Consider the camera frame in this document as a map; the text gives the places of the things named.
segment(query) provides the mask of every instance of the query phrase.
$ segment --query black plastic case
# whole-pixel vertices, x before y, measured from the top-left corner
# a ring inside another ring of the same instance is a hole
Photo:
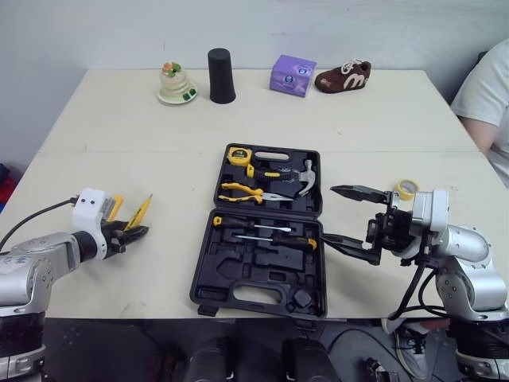
[[[227,159],[231,147],[251,149],[251,164],[255,169],[279,170],[281,168],[305,170],[305,160],[310,159],[316,174],[314,186],[304,197],[298,192],[305,183],[300,181],[260,181],[246,174],[246,167],[233,166]],[[261,159],[256,153],[286,154],[287,160]],[[214,194],[216,209],[207,222],[200,258],[196,265],[190,298],[200,304],[199,314],[215,316],[220,307],[278,314],[303,320],[325,318],[327,294],[325,290],[324,245],[320,240],[322,225],[317,220],[321,214],[320,155],[316,151],[294,150],[280,147],[254,146],[232,143],[223,156],[220,176]],[[222,183],[238,182],[267,193],[292,197],[294,201],[255,201],[239,203],[222,201],[219,195],[244,197],[237,189],[223,190]],[[217,228],[215,216],[231,216],[253,220],[257,225],[291,227],[291,233],[268,228]],[[270,241],[245,240],[234,235],[270,238],[273,234],[304,236],[315,239],[317,249],[302,251],[274,246]],[[239,287],[254,287],[275,291],[278,303],[246,301],[234,295]]]

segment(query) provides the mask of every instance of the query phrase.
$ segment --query yellow-handled pliers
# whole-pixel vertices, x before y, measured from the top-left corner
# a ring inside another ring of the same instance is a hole
[[[248,193],[247,197],[226,197],[224,195],[219,195],[218,198],[222,201],[232,201],[234,203],[240,201],[256,201],[259,205],[263,203],[263,201],[292,201],[291,197],[284,197],[282,195],[278,195],[276,193],[264,193],[262,189],[252,189],[246,185],[241,185],[240,183],[221,183],[222,189],[239,189],[245,193]]]

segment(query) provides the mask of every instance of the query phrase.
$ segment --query purple box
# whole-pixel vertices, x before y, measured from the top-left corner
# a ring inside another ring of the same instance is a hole
[[[317,63],[314,61],[281,55],[272,68],[270,88],[305,97],[316,66]]]

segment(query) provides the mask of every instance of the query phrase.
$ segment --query black cup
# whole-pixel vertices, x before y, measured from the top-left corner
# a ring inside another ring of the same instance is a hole
[[[215,48],[208,52],[208,75],[212,102],[230,103],[235,100],[230,52],[224,48]]]

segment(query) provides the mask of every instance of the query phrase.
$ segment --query beige table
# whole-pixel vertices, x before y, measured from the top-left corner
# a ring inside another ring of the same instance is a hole
[[[190,75],[203,87],[203,72]],[[507,190],[422,72],[375,71],[361,92],[325,96],[311,89],[306,99],[267,91],[267,76],[264,71],[235,72],[239,98],[230,105],[215,105],[202,92],[189,105],[164,107],[155,98],[156,71],[87,74],[0,216],[0,232],[84,186],[123,194],[120,218],[153,193],[145,220],[151,230],[126,254],[82,264],[61,279],[53,288],[48,316],[198,317],[188,292],[214,207],[224,146],[235,141],[319,150],[320,220],[326,232],[363,239],[367,220],[383,210],[382,205],[344,199],[328,191],[332,185],[390,189],[398,179],[411,177],[422,189],[447,189],[450,222],[474,224],[488,236],[507,282]],[[395,80],[402,76],[405,81]],[[415,99],[405,102],[398,96],[409,92]],[[366,106],[362,94],[372,106]],[[419,103],[428,106],[421,110]],[[414,110],[418,117],[394,116],[398,108],[404,115]],[[429,129],[423,134],[425,125]],[[28,223],[7,248],[69,226],[69,208],[56,210]],[[326,261],[330,318],[387,316],[414,272],[400,267],[388,252],[379,267],[330,248]],[[434,288],[426,301],[439,303]],[[255,316],[260,315],[235,310],[218,315]]]

